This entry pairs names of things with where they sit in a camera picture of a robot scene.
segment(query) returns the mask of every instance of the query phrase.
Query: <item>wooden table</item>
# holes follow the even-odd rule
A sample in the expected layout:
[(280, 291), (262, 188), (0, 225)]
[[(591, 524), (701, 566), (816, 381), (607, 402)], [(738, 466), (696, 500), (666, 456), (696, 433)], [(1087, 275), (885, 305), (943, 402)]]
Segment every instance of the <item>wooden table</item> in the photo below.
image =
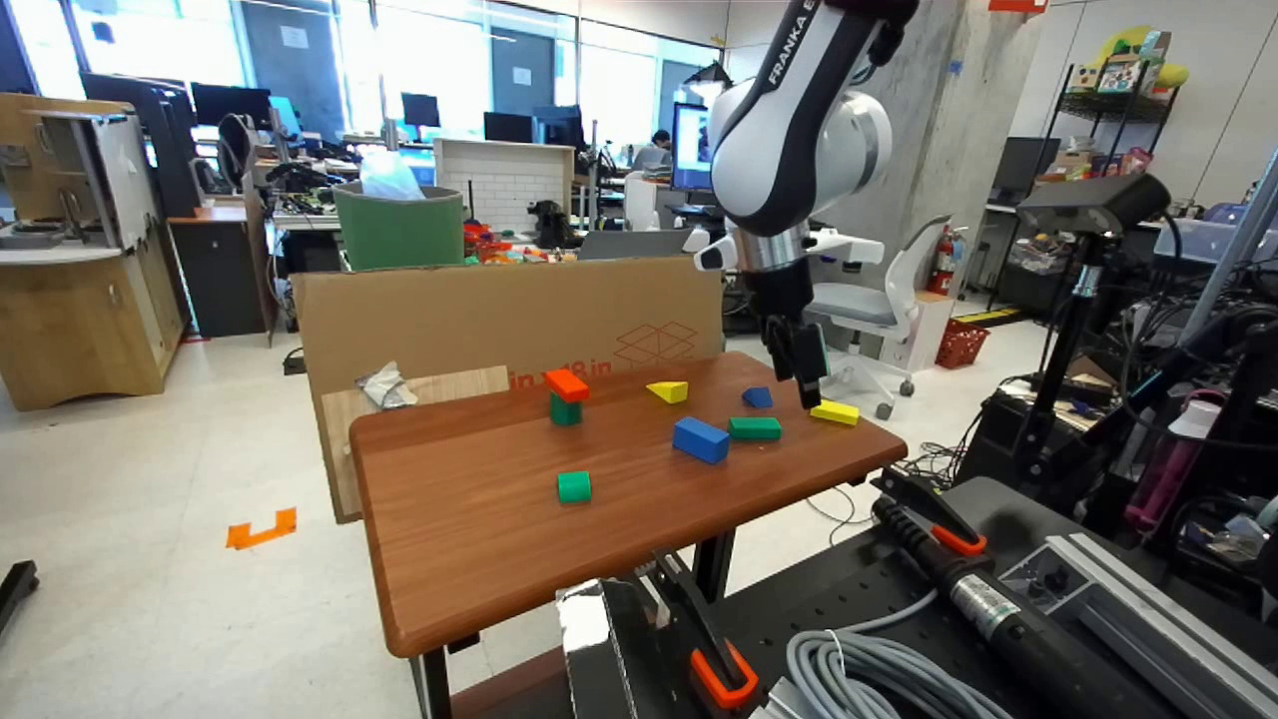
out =
[[(907, 456), (873, 423), (806, 421), (793, 390), (746, 354), (682, 370), (682, 407), (650, 399), (650, 381), (669, 375), (595, 381), (577, 429), (547, 421), (547, 390), (356, 421), (382, 632), (390, 655), (412, 658), (423, 711), (445, 713), (445, 644), (688, 542), (698, 542), (698, 586), (717, 600), (738, 524)], [(728, 423), (760, 382), (776, 386), (784, 442), (732, 446), (724, 466), (669, 452), (677, 417)], [(567, 466), (595, 475), (591, 507), (553, 502)]]

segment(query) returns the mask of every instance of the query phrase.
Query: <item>wooden block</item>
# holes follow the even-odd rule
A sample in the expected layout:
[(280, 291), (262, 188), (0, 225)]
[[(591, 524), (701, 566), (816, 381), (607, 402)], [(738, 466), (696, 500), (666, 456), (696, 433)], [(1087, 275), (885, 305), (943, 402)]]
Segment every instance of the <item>wooden block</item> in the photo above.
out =
[(661, 381), (661, 382), (645, 382), (645, 390), (661, 402), (688, 402), (688, 382), (682, 381)]
[(572, 367), (552, 367), (547, 382), (563, 402), (584, 402), (591, 397), (591, 382), (584, 375), (575, 375)]
[(560, 502), (591, 502), (595, 494), (591, 472), (560, 472), (553, 494)]
[(701, 423), (696, 417), (682, 417), (669, 433), (669, 446), (701, 458), (701, 464), (724, 464), (728, 458), (728, 433), (713, 423)]
[(849, 402), (836, 402), (836, 399), (822, 399), (818, 407), (806, 410), (809, 421), (822, 421), (822, 423), (842, 423), (842, 429), (854, 429), (862, 421), (858, 407)]
[(584, 423), (584, 407), (577, 402), (563, 402), (560, 397), (552, 397), (552, 423), (553, 429), (575, 429), (575, 423)]
[(784, 438), (784, 423), (776, 417), (732, 417), (728, 421), (728, 437), (734, 442), (777, 442)]
[(741, 402), (746, 402), (746, 407), (770, 407), (770, 390), (766, 390), (766, 386), (746, 386), (746, 390), (741, 390)]

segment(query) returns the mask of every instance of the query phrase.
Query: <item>paper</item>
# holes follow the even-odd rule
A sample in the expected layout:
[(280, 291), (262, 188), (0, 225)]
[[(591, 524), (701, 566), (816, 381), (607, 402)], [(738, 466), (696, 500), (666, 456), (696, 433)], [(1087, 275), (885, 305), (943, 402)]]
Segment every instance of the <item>paper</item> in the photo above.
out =
[(280, 45), (282, 49), (311, 49), (311, 36), (308, 36), (308, 28), (280, 22)]

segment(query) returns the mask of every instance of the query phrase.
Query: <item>cabinet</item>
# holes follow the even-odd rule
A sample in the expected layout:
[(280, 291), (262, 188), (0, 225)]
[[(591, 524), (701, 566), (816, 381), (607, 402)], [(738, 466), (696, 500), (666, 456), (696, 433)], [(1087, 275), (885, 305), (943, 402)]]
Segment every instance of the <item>cabinet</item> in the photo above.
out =
[(170, 214), (166, 230), (189, 301), (189, 335), (246, 335), (274, 326), (262, 218), (252, 203)]
[(161, 243), (86, 263), (0, 263), (0, 375), (21, 410), (163, 390), (178, 331)]

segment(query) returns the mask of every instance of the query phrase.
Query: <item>gray cable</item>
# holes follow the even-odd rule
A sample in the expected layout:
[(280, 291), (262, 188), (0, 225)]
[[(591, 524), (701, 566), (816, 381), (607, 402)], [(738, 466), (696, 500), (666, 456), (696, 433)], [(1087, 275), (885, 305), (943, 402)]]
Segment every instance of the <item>gray cable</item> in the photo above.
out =
[(922, 707), (927, 713), (979, 713), (979, 719), (1009, 719), (993, 700), (974, 691), (969, 684), (955, 677), (927, 655), (911, 652), (907, 644), (877, 638), (865, 632), (883, 632), (902, 623), (933, 604), (927, 591), (918, 604), (849, 623), (838, 632), (798, 632), (788, 644), (788, 667), (798, 693), (816, 707), (818, 719), (893, 719), (889, 693)]

